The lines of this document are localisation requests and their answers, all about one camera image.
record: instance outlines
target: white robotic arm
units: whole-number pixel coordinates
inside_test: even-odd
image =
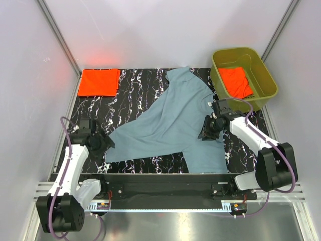
[[[225,99],[212,103],[212,108],[214,112],[206,116],[199,139],[215,140],[222,130],[228,130],[257,157],[255,171],[235,177],[238,190],[270,191],[293,183],[293,176],[297,181],[294,151],[289,143],[281,144],[264,134],[242,112],[232,111]]]
[[[83,182],[81,187],[77,190],[78,179],[82,170],[82,167],[88,157],[88,149],[86,146],[80,144],[72,145],[72,155],[71,162],[66,171],[64,178],[64,183],[58,192],[58,196],[63,196],[65,193],[74,196],[74,198],[79,202],[82,208],[86,208],[92,199],[100,193],[100,181],[97,179],[87,179]],[[59,180],[65,172],[66,163],[68,160],[69,148],[66,147],[65,159],[62,163],[60,171],[58,173],[57,179],[49,190],[48,194],[51,196],[56,192],[59,186]]]

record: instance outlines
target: robotic arm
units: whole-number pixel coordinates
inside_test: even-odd
[[[244,141],[257,156],[256,171],[231,178],[228,184],[223,184],[226,185],[222,187],[224,195],[237,197],[249,189],[257,188],[270,191],[293,183],[293,177],[297,181],[294,152],[289,143],[280,144],[265,135],[248,122],[243,113],[232,111],[225,99],[211,105],[214,112],[211,116],[206,116],[199,139],[215,140],[222,130],[228,130]],[[65,159],[54,185],[47,196],[39,197],[36,202],[44,232],[50,232],[50,206],[57,188],[60,190],[54,202],[51,217],[51,228],[54,232],[80,231],[84,223],[85,208],[93,199],[104,197],[108,191],[106,181],[96,178],[85,180],[77,189],[78,179],[87,157],[92,156],[95,160],[103,161],[105,151],[115,145],[103,130],[99,129],[95,120],[82,119],[79,127],[76,133],[70,135],[72,155],[68,168],[66,166],[69,149],[66,148]],[[59,181],[63,176],[64,182],[60,186]],[[224,199],[222,195],[217,195],[217,198]]]
[[[240,138],[257,156],[256,171],[235,177],[238,190],[260,188],[268,192],[292,183],[291,170],[275,148],[286,157],[297,181],[294,151],[289,143],[281,144],[268,137],[248,122],[242,112],[232,111],[226,99],[212,103],[212,109],[214,112],[212,116],[206,116],[199,139],[215,140],[222,130],[228,130]]]
[[[60,190],[52,214],[52,227],[55,232],[80,231],[84,224],[84,209],[94,197],[105,196],[107,193],[106,183],[97,179],[87,179],[77,189],[78,179],[88,156],[102,160],[104,152],[115,145],[99,126],[96,130],[97,126],[95,120],[80,121],[79,130],[70,135],[72,155],[68,168],[66,165],[69,148],[66,147],[65,158],[54,185],[47,196],[38,198],[36,207],[44,232],[50,232],[49,209],[57,188]],[[60,186],[59,181],[63,176],[64,182]]]

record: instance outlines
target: metal frame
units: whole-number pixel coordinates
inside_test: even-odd
[[[274,47],[274,44],[276,43],[276,41],[278,40],[278,38],[280,37],[282,31],[284,30],[286,24],[288,23],[288,21],[290,20],[291,16],[293,15],[296,7],[298,6],[298,4],[301,2],[301,0],[292,0],[289,4],[289,6],[287,7],[279,25],[277,26],[270,42],[268,43],[261,59],[263,62],[265,62],[265,60],[267,59],[268,55],[270,54],[271,50]]]
[[[69,59],[74,71],[79,76],[77,85],[75,86],[71,101],[69,103],[68,111],[67,111],[67,117],[70,117],[73,107],[74,107],[74,104],[75,104],[75,98],[77,96],[77,89],[78,89],[78,86],[79,86],[79,83],[81,80],[81,70],[80,70],[79,66],[77,65],[74,57],[72,56],[61,32],[59,31],[59,28],[57,27],[57,24],[55,23],[54,18],[52,17],[52,14],[50,13],[48,6],[45,3],[45,0],[35,0],[35,1],[39,4],[40,9],[43,11],[51,29],[53,30],[54,34],[56,35],[57,40],[60,43],[62,49],[64,50],[67,58]],[[275,33],[273,34],[264,54],[262,55],[263,61],[265,61],[267,59],[275,42],[279,38],[281,32],[283,31],[286,23],[289,21],[291,15],[293,14],[296,7],[298,6],[299,2],[300,2],[300,0],[292,0],[291,1],[288,9],[286,10],[286,12],[280,22],[280,24],[278,25]],[[272,138],[274,138],[275,140],[278,140],[273,121],[271,120],[271,118],[269,117],[269,114],[268,114],[268,108],[264,107],[262,109],[262,112],[263,112],[270,136]],[[56,165],[58,163],[59,156],[60,156],[63,142],[64,142],[64,138],[65,138],[65,135],[62,131],[60,134],[59,143],[56,147],[56,154],[55,154],[55,158],[54,158],[54,162],[53,162],[54,165]],[[193,176],[193,174],[180,174],[180,176]],[[44,193],[48,192],[48,190],[50,189],[51,186],[52,186],[52,182],[39,183],[39,186],[38,186],[38,189],[37,189],[37,192],[35,195],[35,199],[37,198],[37,196],[43,195]],[[257,200],[248,200],[248,202],[264,201],[264,199],[266,198],[266,194],[262,191],[258,191],[257,198],[258,198]],[[292,203],[298,223],[299,223],[299,227],[300,227],[302,235],[304,237],[304,240],[318,240],[318,237],[316,235],[316,231],[315,231],[313,222],[311,220],[311,216],[309,214],[309,211],[308,211],[305,199],[304,199],[304,195],[303,195],[303,192],[302,192],[302,189],[301,189],[301,186],[299,183],[296,184],[294,192],[291,194],[280,194],[280,193],[274,192],[274,191],[271,192],[269,201],[270,202],[290,202],[290,203]],[[224,200],[224,201],[222,201],[222,205],[224,205],[224,203],[225,203],[228,206],[230,203],[233,203],[233,202],[238,202],[238,201],[237,200]],[[39,220],[38,213],[36,210],[36,202],[34,202],[30,222],[29,222],[28,228],[26,230],[26,233],[23,237],[24,241],[35,241],[36,236],[37,236],[37,232],[39,230],[39,224],[40,224],[40,220]]]
[[[34,197],[35,201],[37,200],[38,197],[40,196],[45,196],[48,193],[48,190],[50,188],[52,188],[52,185],[54,185],[54,182],[41,182],[38,185],[38,189],[37,189],[37,193]],[[85,212],[106,212],[106,209],[100,209],[98,207],[98,203],[109,203],[109,199],[105,199],[106,197],[103,197],[102,199],[94,199],[92,200],[88,206],[84,207]],[[113,202],[111,204],[115,204],[115,202],[117,201],[122,201],[122,200],[115,200],[113,198]],[[141,205],[139,203],[139,201],[133,201],[135,203],[135,205],[137,205],[137,208],[135,208],[135,206],[131,209],[123,209],[121,205],[119,205],[118,203],[116,204],[116,208],[111,207],[111,209],[108,212],[231,212],[231,204],[226,202],[226,201],[216,201],[218,202],[218,205],[216,208],[176,208],[176,209],[159,209],[158,208],[158,204],[160,202],[166,202],[166,197],[162,197],[162,194],[160,194],[159,196],[157,195],[157,200],[156,200],[156,204],[154,205],[154,209],[145,209],[144,207],[142,207],[143,205]]]
[[[220,189],[223,183],[229,183],[237,174],[81,174],[79,181],[92,178],[108,183],[112,191],[111,211],[137,210],[140,212],[173,209],[191,209],[212,212],[222,210],[222,197],[213,199],[211,193]],[[52,174],[50,181],[55,181]],[[47,189],[41,187],[37,193],[46,195]],[[247,190],[247,199],[255,200],[256,194]],[[108,194],[101,197],[108,199]]]
[[[82,70],[79,68],[74,56],[72,55],[64,37],[62,36],[58,25],[55,22],[55,19],[53,18],[45,0],[35,0],[38,6],[40,7],[41,11],[44,14],[44,17],[46,18],[51,30],[53,31],[54,35],[56,36],[61,48],[66,54],[67,59],[69,60],[71,66],[73,67],[74,71],[78,76],[81,75]]]

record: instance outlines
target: orange towel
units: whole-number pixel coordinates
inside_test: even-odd
[[[116,96],[120,70],[85,69],[79,86],[78,96]]]
[[[218,69],[221,79],[230,96],[243,99],[253,94],[243,68]]]

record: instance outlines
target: metal floor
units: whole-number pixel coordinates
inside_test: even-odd
[[[249,203],[248,213],[259,208]],[[104,215],[105,236],[100,241],[299,241],[303,240],[290,203],[269,203],[257,216],[220,218],[209,213],[130,213]],[[91,241],[99,232],[100,222],[88,217],[80,232],[68,234],[70,241]],[[39,229],[37,241],[54,241]]]

